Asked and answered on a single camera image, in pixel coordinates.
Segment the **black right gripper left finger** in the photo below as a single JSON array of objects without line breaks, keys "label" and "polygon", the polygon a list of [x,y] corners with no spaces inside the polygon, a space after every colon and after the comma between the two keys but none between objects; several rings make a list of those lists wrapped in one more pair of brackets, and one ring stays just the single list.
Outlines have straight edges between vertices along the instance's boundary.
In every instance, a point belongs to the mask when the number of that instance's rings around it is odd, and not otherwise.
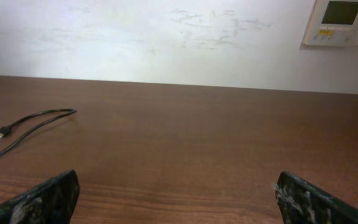
[{"label": "black right gripper left finger", "polygon": [[0,204],[0,224],[69,224],[79,194],[77,174],[67,170]]}]

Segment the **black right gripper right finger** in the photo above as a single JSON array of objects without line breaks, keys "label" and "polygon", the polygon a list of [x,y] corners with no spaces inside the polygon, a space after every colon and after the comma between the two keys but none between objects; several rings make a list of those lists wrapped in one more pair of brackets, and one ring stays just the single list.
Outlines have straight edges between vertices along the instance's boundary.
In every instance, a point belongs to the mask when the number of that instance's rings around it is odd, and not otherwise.
[{"label": "black right gripper right finger", "polygon": [[280,173],[275,197],[285,224],[358,224],[358,209],[289,171]]}]

